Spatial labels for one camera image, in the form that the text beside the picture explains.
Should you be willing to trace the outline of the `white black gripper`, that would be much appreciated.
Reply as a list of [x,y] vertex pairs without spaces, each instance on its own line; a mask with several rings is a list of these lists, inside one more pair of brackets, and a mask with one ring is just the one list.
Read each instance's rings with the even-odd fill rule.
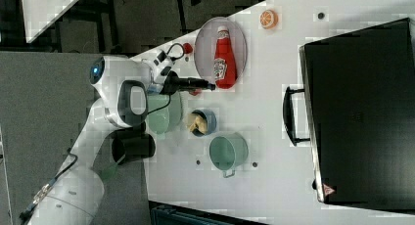
[[[175,65],[179,57],[171,57],[164,50],[157,49],[156,55],[150,59],[144,59],[143,62],[150,67],[151,83],[147,89],[151,95],[160,94],[167,76]],[[188,86],[193,89],[202,89],[213,91],[216,86],[207,80],[189,77]]]

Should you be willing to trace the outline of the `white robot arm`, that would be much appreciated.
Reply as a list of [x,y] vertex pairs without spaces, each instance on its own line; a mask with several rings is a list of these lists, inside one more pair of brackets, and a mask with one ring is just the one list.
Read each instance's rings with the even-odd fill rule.
[[158,50],[151,59],[103,56],[93,64],[89,80],[99,98],[57,174],[20,214],[21,225],[89,225],[93,221],[105,194],[93,164],[105,139],[144,123],[152,95],[216,88],[205,79],[179,77],[172,70],[175,61]]

